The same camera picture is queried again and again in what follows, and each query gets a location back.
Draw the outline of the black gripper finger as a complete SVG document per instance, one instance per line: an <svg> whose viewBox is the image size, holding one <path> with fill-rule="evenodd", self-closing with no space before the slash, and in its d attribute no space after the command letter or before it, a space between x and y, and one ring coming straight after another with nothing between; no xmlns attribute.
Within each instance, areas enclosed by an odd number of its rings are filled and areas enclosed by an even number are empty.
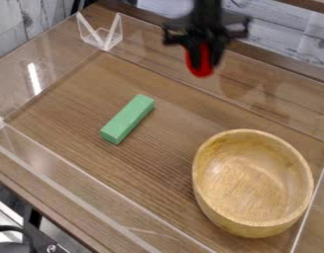
<svg viewBox="0 0 324 253"><path fill-rule="evenodd" d="M186 48L190 66L194 69L199 69L202 65L201 42L197 40L189 40L185 42L183 46Z"/></svg>
<svg viewBox="0 0 324 253"><path fill-rule="evenodd" d="M211 66L217 67L221 63L227 46L227 39L218 38L209 43Z"/></svg>

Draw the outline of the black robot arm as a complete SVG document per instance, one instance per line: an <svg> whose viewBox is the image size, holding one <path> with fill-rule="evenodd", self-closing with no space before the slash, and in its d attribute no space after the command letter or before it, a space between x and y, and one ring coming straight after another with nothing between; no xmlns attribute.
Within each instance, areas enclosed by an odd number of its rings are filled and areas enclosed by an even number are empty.
<svg viewBox="0 0 324 253"><path fill-rule="evenodd" d="M213 74L227 45L250 34L251 18L223 9L223 0L195 0L191 12L162 25L163 44L186 50L186 65L198 77Z"/></svg>

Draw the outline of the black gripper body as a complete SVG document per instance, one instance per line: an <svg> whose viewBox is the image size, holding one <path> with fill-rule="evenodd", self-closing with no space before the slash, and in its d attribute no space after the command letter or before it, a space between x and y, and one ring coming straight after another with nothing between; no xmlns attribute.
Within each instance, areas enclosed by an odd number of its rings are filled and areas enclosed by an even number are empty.
<svg viewBox="0 0 324 253"><path fill-rule="evenodd" d="M211 41L222 37L226 42L245 39L250 33L249 16L227 16L213 25L195 24L189 16L173 19L162 24L163 44L185 44L191 39Z"/></svg>

